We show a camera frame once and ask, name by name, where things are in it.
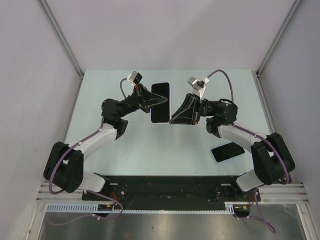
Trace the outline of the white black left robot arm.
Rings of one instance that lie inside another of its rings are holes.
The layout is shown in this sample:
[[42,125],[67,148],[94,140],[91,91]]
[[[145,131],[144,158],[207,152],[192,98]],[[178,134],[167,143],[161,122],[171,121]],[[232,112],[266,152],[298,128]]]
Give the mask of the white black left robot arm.
[[108,98],[101,105],[101,123],[90,135],[74,143],[58,141],[51,149],[43,177],[49,181],[49,192],[53,195],[76,190],[93,192],[100,200],[110,196],[111,188],[104,177],[84,170],[84,162],[96,151],[119,139],[126,131],[128,121],[124,116],[137,110],[150,110],[168,101],[165,96],[149,91],[141,83],[133,87],[131,95],[123,100]]

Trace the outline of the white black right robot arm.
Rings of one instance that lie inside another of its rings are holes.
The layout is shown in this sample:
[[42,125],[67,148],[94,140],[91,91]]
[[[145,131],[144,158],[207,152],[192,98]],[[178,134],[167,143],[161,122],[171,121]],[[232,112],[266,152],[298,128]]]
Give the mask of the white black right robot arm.
[[210,101],[188,93],[182,105],[172,115],[171,125],[196,125],[206,118],[208,133],[231,141],[251,153],[253,169],[236,179],[231,196],[242,201],[249,190],[270,186],[278,181],[286,185],[289,173],[296,167],[283,137],[274,132],[267,135],[254,132],[236,123],[237,105],[228,99]]

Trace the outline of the lilac phone case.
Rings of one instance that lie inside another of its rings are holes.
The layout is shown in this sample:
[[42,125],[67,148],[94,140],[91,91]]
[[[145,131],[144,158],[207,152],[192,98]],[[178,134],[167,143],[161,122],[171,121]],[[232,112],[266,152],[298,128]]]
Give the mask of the lilac phone case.
[[153,124],[167,124],[171,119],[171,86],[169,82],[155,83],[151,92],[167,98],[163,104],[155,106],[150,112],[150,121]]

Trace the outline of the light blue phone case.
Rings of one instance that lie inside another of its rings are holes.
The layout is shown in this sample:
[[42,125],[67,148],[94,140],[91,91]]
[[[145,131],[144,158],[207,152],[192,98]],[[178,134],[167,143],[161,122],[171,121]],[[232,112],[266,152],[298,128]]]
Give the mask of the light blue phone case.
[[212,148],[210,150],[210,153],[213,159],[215,160],[215,162],[219,164],[229,159],[243,155],[245,153],[245,150],[240,145],[234,142],[230,142],[230,143]]

